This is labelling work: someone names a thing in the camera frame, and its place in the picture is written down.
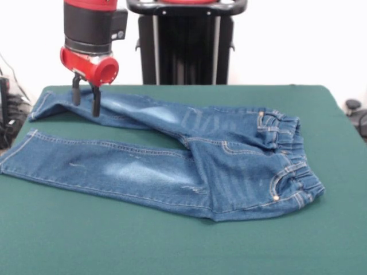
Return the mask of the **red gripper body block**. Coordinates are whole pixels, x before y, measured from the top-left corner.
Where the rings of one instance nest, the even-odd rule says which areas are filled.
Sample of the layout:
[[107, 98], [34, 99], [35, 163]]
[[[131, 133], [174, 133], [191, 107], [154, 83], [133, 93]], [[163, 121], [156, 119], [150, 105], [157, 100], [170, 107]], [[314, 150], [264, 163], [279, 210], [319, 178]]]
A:
[[119, 64], [111, 55], [89, 56], [62, 47], [60, 60], [67, 69], [97, 87], [112, 83], [119, 72]]

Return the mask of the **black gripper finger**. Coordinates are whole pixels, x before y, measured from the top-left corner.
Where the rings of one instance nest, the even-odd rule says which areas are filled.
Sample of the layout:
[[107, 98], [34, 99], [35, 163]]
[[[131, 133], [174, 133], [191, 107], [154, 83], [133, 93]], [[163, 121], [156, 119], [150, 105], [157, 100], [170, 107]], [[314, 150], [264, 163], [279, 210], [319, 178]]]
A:
[[80, 95], [80, 80], [81, 76], [78, 73], [75, 73], [74, 78], [72, 80], [72, 100], [73, 104], [78, 106], [80, 105], [81, 95]]
[[99, 117], [100, 115], [100, 88], [94, 84], [91, 84], [91, 90], [93, 93], [93, 99], [92, 99], [92, 116], [93, 117]]

